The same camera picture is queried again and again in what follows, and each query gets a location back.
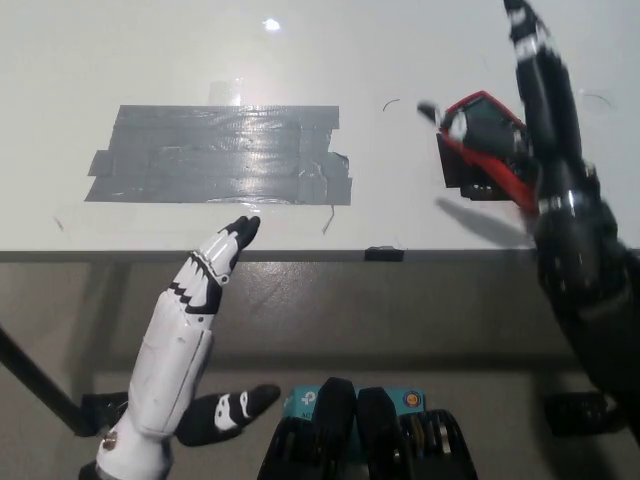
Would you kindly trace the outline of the white and black left hand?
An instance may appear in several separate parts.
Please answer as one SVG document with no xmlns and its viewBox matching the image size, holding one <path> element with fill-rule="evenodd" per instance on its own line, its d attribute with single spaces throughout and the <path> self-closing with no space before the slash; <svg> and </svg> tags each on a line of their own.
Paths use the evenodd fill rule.
<svg viewBox="0 0 640 480">
<path fill-rule="evenodd" d="M 123 415 L 103 437 L 82 479 L 164 479 L 172 441 L 186 447 L 228 441 L 281 395 L 275 384 L 197 397 L 214 345 L 223 288 L 261 220 L 241 216 L 193 250 L 161 292 L 140 346 Z"/>
</svg>

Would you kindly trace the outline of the black and white right hand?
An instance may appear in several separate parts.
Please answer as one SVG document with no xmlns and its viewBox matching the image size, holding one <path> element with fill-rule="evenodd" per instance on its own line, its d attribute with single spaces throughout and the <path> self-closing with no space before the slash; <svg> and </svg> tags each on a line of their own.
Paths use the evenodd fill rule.
<svg viewBox="0 0 640 480">
<path fill-rule="evenodd" d="M 525 117 L 486 91 L 418 112 L 436 128 L 445 185 L 472 201 L 512 201 L 526 214 L 600 202 L 582 143 L 568 70 L 543 20 L 526 1 L 504 4 Z"/>
</svg>

